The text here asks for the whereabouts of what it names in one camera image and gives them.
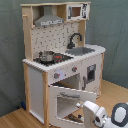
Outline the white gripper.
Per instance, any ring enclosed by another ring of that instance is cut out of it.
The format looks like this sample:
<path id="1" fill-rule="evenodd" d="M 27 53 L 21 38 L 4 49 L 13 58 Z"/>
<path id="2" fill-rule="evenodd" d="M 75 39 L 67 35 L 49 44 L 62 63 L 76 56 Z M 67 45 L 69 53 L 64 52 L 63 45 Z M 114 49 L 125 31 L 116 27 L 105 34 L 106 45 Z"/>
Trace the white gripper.
<path id="1" fill-rule="evenodd" d="M 83 104 L 77 103 L 78 108 L 83 109 L 84 116 L 81 117 L 84 128 L 103 128 L 108 115 L 104 107 L 99 107 L 91 101 L 85 101 Z"/>

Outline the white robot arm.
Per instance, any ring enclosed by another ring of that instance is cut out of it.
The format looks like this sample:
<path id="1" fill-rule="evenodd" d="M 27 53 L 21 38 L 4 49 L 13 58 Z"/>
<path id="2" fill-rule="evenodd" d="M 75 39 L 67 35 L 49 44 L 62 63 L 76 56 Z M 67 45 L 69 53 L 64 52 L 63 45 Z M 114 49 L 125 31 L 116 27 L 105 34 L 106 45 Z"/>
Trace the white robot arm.
<path id="1" fill-rule="evenodd" d="M 85 128 L 128 128 L 128 103 L 117 103 L 111 116 L 107 115 L 104 107 L 90 101 L 85 101 L 82 108 L 84 115 L 78 115 L 78 118 Z"/>

